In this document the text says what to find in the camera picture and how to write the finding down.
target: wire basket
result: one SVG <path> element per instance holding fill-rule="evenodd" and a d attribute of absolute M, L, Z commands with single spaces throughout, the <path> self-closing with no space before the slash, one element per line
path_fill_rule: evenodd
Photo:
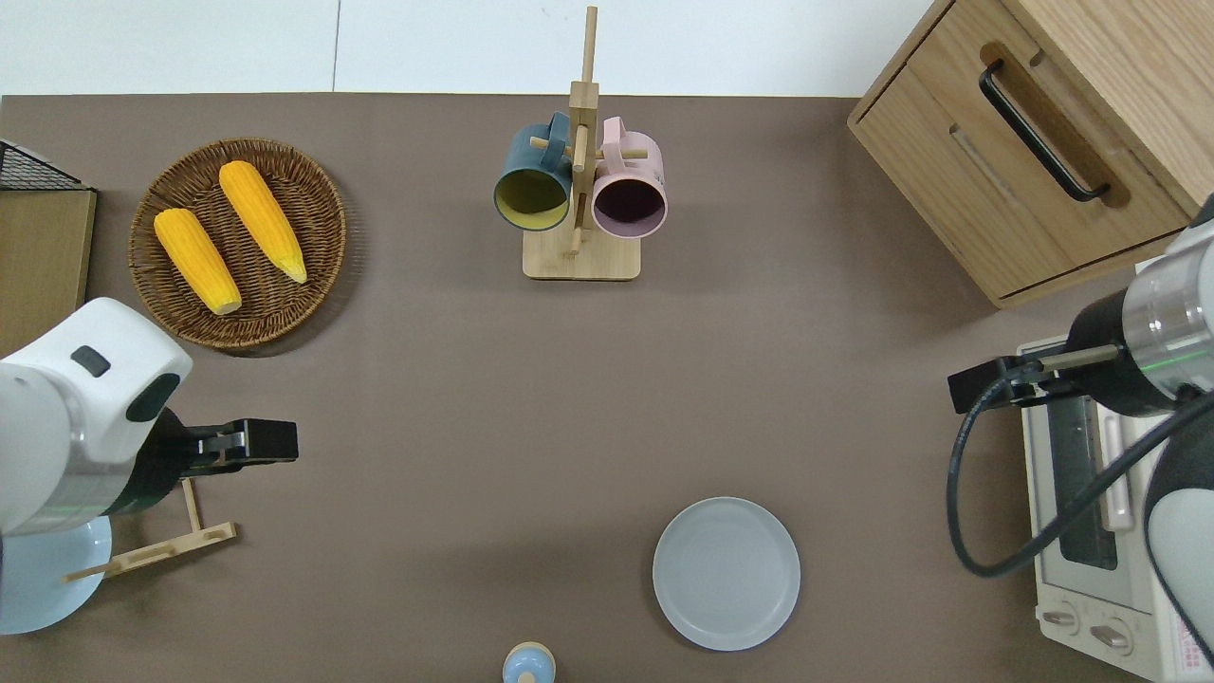
<path fill-rule="evenodd" d="M 28 149 L 0 140 L 0 189 L 89 189 Z"/>
<path fill-rule="evenodd" d="M 219 183 L 225 163 L 243 159 L 266 180 L 295 229 L 308 280 L 297 283 L 261 252 Z M 155 215 L 193 211 L 210 234 L 243 302 L 214 314 L 191 290 L 155 237 Z M 296 328 L 331 290 L 346 251 L 346 210 L 324 169 L 300 150 L 272 140 L 221 140 L 180 159 L 152 183 L 131 224 L 129 264 L 135 289 L 160 324 L 212 349 L 267 343 Z"/>

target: corn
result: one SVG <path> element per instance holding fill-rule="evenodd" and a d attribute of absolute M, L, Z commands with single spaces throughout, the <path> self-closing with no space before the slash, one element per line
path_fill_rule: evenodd
<path fill-rule="evenodd" d="M 249 161 L 220 166 L 220 187 L 270 262 L 295 281 L 307 281 L 304 252 L 282 206 Z"/>
<path fill-rule="evenodd" d="M 222 315 L 240 307 L 240 291 L 232 273 L 189 209 L 165 209 L 157 214 L 153 224 L 172 264 L 211 312 Z"/>

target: oven door handle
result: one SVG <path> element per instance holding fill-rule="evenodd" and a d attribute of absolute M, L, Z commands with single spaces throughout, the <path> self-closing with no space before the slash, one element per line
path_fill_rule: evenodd
<path fill-rule="evenodd" d="M 1125 439 L 1122 437 L 1122 416 L 1096 404 L 1096 421 L 1100 423 L 1100 469 L 1104 471 L 1125 451 Z M 1100 496 L 1100 522 L 1106 531 L 1134 529 L 1129 474 Z"/>

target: oven knob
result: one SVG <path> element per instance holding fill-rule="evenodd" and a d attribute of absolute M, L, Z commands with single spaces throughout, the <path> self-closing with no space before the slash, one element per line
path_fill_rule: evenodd
<path fill-rule="evenodd" d="M 1063 631 L 1071 636 L 1079 632 L 1079 616 L 1074 610 L 1074 605 L 1067 602 L 1059 603 L 1054 609 L 1045 609 L 1037 605 L 1037 619 L 1044 621 L 1045 624 L 1053 624 L 1057 626 L 1060 631 Z"/>
<path fill-rule="evenodd" d="M 1100 641 L 1108 649 L 1114 653 L 1125 656 L 1134 651 L 1134 638 L 1130 636 L 1130 630 L 1125 626 L 1125 622 L 1119 619 L 1110 619 L 1108 624 L 1101 626 L 1093 626 L 1088 630 L 1093 638 Z"/>

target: cable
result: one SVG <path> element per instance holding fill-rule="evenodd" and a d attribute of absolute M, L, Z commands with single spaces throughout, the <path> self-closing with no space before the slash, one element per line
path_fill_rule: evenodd
<path fill-rule="evenodd" d="M 981 564 L 975 560 L 972 556 L 970 556 L 969 551 L 965 548 L 965 542 L 961 540 L 961 527 L 957 512 L 957 485 L 961 473 L 961 454 L 965 451 L 965 443 L 970 438 L 970 432 L 974 431 L 974 423 L 977 421 L 978 414 L 988 409 L 995 395 L 1010 387 L 1015 380 L 1019 380 L 1028 372 L 1033 372 L 1032 368 L 1021 368 L 1016 370 L 1019 372 L 1009 374 L 1008 376 L 993 382 L 974 403 L 970 412 L 968 412 L 965 415 L 965 420 L 961 421 L 961 427 L 957 433 L 957 440 L 953 443 L 952 459 L 948 462 L 948 483 L 944 496 L 944 505 L 948 514 L 948 536 L 953 542 L 953 551 L 957 552 L 957 558 L 961 560 L 965 569 L 983 577 L 1004 576 L 1033 562 L 1033 558 L 1037 557 L 1038 553 L 1044 551 L 1046 546 L 1061 536 L 1062 533 L 1066 531 L 1067 527 L 1073 524 L 1088 506 L 1096 502 L 1096 499 L 1099 499 L 1106 489 L 1112 486 L 1114 482 L 1129 472 L 1129 469 L 1142 460 L 1144 456 L 1150 454 L 1156 446 L 1165 442 L 1180 429 L 1187 427 L 1197 419 L 1214 410 L 1214 392 L 1202 394 L 1196 399 L 1185 403 L 1179 410 L 1176 410 L 1175 414 L 1172 415 L 1172 417 L 1158 425 L 1151 432 L 1147 432 L 1133 446 L 1127 449 L 1124 454 L 1110 463 L 1104 472 L 1097 474 L 1087 486 L 1083 488 L 1083 490 L 1076 494 L 1074 499 L 1072 499 L 1071 502 L 1068 502 L 1059 512 L 1057 517 L 1043 527 L 1040 533 L 1038 533 L 1037 536 L 1034 536 L 1029 542 L 1025 543 L 1019 551 L 1000 562 L 994 564 Z"/>

